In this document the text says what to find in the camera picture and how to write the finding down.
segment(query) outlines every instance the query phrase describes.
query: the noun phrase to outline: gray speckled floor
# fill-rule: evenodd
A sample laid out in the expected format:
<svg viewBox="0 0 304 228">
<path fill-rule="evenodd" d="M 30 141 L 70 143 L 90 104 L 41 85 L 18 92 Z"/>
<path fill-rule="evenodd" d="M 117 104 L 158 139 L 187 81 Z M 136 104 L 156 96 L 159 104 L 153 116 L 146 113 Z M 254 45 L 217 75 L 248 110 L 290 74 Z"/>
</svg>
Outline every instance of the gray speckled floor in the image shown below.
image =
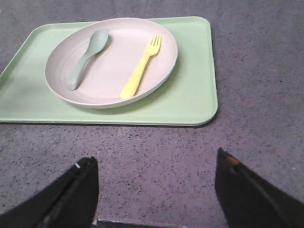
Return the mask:
<svg viewBox="0 0 304 228">
<path fill-rule="evenodd" d="M 225 228 L 213 186 L 220 146 L 304 201 L 303 13 L 301 0 L 1 1 L 0 72 L 43 24 L 205 17 L 219 109 L 197 128 L 1 124 L 0 213 L 94 156 L 100 217 Z"/>
</svg>

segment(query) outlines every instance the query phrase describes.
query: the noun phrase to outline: gray-green spoon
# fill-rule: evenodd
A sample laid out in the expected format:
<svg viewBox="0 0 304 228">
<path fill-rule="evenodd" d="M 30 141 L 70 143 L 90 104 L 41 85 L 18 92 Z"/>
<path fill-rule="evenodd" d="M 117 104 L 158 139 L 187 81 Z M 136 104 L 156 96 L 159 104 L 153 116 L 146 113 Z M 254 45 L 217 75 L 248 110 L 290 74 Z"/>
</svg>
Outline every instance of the gray-green spoon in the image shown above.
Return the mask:
<svg viewBox="0 0 304 228">
<path fill-rule="evenodd" d="M 82 79 L 81 73 L 85 64 L 87 63 L 90 57 L 96 55 L 97 53 L 101 52 L 104 49 L 108 37 L 109 37 L 108 31 L 105 29 L 99 29 L 92 34 L 86 52 L 77 62 L 74 69 L 72 70 L 70 77 L 67 80 L 67 87 L 70 90 L 75 90 L 78 87 Z"/>
</svg>

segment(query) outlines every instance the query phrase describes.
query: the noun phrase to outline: plastic fork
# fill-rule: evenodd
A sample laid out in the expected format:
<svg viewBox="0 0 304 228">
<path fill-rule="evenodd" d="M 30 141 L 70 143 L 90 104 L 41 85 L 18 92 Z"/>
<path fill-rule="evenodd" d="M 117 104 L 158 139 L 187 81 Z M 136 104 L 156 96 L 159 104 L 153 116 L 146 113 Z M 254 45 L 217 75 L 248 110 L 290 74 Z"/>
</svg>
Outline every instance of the plastic fork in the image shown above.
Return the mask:
<svg viewBox="0 0 304 228">
<path fill-rule="evenodd" d="M 161 41 L 162 41 L 161 35 L 152 36 L 151 40 L 149 41 L 149 44 L 144 50 L 144 55 L 142 59 L 138 63 L 129 81 L 125 84 L 123 90 L 120 93 L 121 99 L 125 100 L 133 97 L 136 94 L 137 88 L 140 84 L 147 63 L 150 57 L 155 56 L 159 52 L 161 47 Z"/>
</svg>

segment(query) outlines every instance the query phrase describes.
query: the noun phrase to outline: plate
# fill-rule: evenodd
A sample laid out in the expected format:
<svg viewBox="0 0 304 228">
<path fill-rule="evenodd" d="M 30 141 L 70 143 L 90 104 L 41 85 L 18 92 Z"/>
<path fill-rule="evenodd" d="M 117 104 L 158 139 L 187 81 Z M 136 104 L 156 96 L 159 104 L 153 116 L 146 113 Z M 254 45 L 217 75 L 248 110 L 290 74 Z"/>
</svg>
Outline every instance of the plate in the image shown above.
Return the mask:
<svg viewBox="0 0 304 228">
<path fill-rule="evenodd" d="M 67 79 L 85 53 L 91 35 L 98 29 L 108 30 L 107 46 L 88 62 L 84 68 L 84 80 L 77 90 L 71 91 Z M 137 94 L 122 100 L 120 92 L 155 34 L 162 35 L 161 49 L 151 58 Z M 163 26 L 145 19 L 109 19 L 89 25 L 64 39 L 47 60 L 45 79 L 57 96 L 70 103 L 90 108 L 113 108 L 138 101 L 161 86 L 173 70 L 177 54 L 175 38 Z"/>
</svg>

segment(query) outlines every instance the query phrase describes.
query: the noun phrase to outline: green tray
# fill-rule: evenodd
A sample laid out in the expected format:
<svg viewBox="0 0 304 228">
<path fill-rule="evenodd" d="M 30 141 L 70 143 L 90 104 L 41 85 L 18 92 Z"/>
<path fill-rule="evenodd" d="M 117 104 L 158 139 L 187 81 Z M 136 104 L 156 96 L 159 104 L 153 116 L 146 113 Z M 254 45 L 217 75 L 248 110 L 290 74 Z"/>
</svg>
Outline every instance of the green tray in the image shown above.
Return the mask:
<svg viewBox="0 0 304 228">
<path fill-rule="evenodd" d="M 44 66 L 67 36 L 93 22 L 47 24 L 36 28 L 0 76 L 0 122 L 201 125 L 218 108 L 209 22 L 200 17 L 150 19 L 175 37 L 179 56 L 166 80 L 151 95 L 111 109 L 74 106 L 46 85 Z"/>
</svg>

